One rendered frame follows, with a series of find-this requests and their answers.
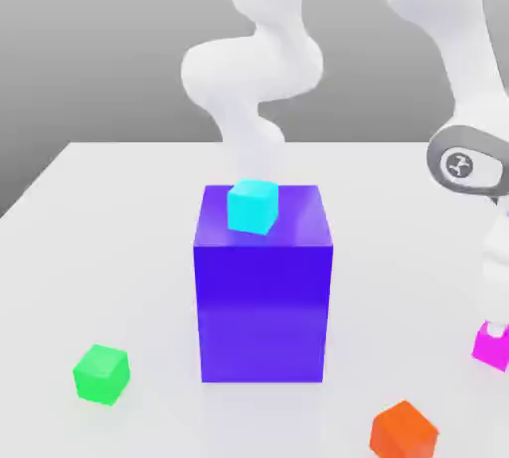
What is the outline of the small orange cube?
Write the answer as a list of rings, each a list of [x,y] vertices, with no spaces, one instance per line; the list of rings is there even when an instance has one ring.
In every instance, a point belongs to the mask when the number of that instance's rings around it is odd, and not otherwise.
[[[375,417],[370,449],[379,458],[433,458],[437,438],[437,428],[402,400]]]

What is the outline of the large blue box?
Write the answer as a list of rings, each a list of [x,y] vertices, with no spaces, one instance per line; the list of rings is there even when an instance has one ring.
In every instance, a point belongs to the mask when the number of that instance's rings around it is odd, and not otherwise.
[[[229,229],[208,185],[193,244],[203,382],[321,382],[333,263],[320,191],[282,186],[266,235]]]

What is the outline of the small green cube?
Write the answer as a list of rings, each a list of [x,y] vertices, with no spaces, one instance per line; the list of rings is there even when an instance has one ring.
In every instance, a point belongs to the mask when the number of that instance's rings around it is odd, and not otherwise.
[[[73,369],[77,394],[87,401],[114,405],[130,380],[125,351],[93,344]]]

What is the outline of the small magenta cube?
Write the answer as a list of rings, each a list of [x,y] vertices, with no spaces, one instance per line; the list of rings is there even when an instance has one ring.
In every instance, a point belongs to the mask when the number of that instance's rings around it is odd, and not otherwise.
[[[509,366],[509,324],[500,337],[488,334],[488,322],[485,321],[477,332],[471,356],[501,372]]]

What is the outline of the small cyan cube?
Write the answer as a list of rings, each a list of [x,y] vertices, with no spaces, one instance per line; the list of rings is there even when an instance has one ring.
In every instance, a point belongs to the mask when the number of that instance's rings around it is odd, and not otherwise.
[[[276,183],[243,179],[227,194],[228,228],[266,235],[278,217],[279,186]]]

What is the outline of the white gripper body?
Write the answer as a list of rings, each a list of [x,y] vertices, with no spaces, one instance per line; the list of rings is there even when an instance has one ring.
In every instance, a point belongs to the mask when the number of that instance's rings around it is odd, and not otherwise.
[[[488,321],[509,324],[509,214],[497,217],[483,243],[480,303]]]

